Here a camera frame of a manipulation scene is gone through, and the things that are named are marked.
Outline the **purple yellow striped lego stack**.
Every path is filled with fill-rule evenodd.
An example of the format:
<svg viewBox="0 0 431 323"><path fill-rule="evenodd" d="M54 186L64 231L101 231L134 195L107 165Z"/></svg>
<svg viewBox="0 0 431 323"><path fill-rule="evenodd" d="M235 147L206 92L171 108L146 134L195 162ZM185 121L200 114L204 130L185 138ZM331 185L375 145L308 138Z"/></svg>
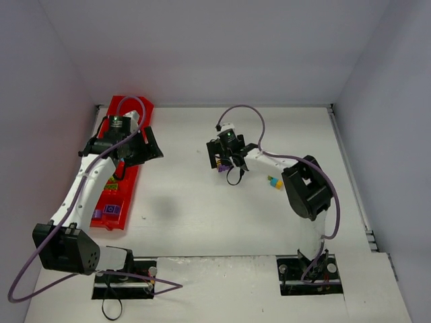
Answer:
<svg viewBox="0 0 431 323"><path fill-rule="evenodd" d="M220 160L218 160L216 162L216 168L217 168L217 171L219 173L222 173L222 172L229 171L232 168L232 166L231 165L224 165Z"/></svg>

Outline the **long lime green lego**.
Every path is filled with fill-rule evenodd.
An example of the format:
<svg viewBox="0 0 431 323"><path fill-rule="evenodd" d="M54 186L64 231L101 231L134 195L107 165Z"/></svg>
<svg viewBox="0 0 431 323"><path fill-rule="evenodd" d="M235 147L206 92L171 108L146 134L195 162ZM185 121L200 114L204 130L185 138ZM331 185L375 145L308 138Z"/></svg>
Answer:
<svg viewBox="0 0 431 323"><path fill-rule="evenodd" d="M118 190L118 187L117 183L106 184L104 190Z"/></svg>

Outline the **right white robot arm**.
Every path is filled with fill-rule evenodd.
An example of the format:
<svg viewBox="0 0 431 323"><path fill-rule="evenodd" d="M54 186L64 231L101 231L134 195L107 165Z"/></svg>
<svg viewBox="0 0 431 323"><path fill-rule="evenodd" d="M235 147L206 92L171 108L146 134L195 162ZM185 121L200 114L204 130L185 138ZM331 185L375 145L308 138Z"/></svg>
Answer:
<svg viewBox="0 0 431 323"><path fill-rule="evenodd" d="M245 172L259 172L283 182L288 202L300 218L298 257L316 265L325 245L325 222L333 193L316 170L317 161L307 155L304 161L269 157L255 143L244 142L242 135L226 129L206 143L212 168L218 164Z"/></svg>

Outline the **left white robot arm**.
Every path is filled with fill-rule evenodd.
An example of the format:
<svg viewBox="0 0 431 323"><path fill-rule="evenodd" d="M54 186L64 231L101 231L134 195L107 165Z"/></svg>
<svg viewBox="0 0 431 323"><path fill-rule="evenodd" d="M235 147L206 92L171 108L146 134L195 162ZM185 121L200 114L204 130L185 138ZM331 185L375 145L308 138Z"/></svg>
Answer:
<svg viewBox="0 0 431 323"><path fill-rule="evenodd" d="M32 237L43 268L91 275L123 271L132 262L132 251L99 246L89 236L98 200L117 166L138 166L163 156L151 127L135 110L110 116L108 130L92 137L81 153L81 166L63 204L46 224L35 226Z"/></svg>

